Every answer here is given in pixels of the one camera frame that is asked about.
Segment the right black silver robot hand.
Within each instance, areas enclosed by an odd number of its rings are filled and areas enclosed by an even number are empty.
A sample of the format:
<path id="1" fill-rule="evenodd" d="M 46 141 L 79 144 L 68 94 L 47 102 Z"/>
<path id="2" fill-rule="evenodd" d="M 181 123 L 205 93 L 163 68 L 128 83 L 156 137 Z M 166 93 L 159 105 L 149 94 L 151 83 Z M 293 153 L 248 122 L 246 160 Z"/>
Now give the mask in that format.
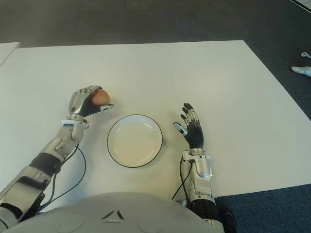
<path id="1" fill-rule="evenodd" d="M 183 104 L 182 111 L 184 114 L 181 114 L 180 117 L 183 119 L 185 127 L 174 122 L 174 128 L 183 135 L 190 149 L 203 149 L 204 134 L 196 111 L 189 103 Z"/>

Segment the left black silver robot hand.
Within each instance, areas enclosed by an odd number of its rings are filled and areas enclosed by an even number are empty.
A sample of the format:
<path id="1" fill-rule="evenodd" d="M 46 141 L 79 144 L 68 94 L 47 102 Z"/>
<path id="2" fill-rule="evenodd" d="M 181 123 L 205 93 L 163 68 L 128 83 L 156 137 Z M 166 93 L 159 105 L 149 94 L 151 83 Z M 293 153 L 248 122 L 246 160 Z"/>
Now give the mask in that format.
<path id="1" fill-rule="evenodd" d="M 83 121 L 85 117 L 113 106 L 106 91 L 100 86 L 91 85 L 73 93 L 69 103 L 68 119 Z"/>

